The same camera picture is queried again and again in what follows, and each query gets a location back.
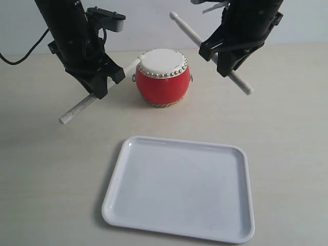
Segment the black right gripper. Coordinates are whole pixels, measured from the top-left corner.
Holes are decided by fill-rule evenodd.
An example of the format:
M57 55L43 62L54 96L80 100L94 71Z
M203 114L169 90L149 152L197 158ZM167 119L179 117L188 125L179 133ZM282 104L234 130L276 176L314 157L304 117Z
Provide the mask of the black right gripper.
M218 54L217 72L227 77L261 46L283 14L280 5L230 5L222 13L221 25L199 48L207 62Z

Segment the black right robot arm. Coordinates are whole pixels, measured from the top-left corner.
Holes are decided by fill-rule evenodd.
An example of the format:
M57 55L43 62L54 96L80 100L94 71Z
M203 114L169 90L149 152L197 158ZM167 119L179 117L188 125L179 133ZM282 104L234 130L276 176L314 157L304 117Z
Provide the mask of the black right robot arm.
M199 55L209 61L217 54L217 72L227 77L264 45L283 17L278 11L281 5L282 1L276 0L229 1L221 24L201 43Z

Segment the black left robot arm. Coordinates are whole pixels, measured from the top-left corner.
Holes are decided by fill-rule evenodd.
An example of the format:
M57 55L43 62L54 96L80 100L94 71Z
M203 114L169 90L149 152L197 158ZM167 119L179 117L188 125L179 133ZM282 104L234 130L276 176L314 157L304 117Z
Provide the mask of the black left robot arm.
M48 45L51 53L90 94L105 97L108 78L118 84L125 72L106 53L107 38L99 37L99 31L122 31L126 16L98 7L84 9L81 1L35 3L54 38Z

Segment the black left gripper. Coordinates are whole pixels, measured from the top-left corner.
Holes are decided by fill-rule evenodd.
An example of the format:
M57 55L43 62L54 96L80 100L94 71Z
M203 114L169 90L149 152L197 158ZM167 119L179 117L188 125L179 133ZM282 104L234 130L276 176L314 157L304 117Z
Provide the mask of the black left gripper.
M125 79L122 67L105 52L107 34L98 36L100 25L49 25L54 41L48 44L65 67L90 94L102 99L108 94L107 78L116 84Z

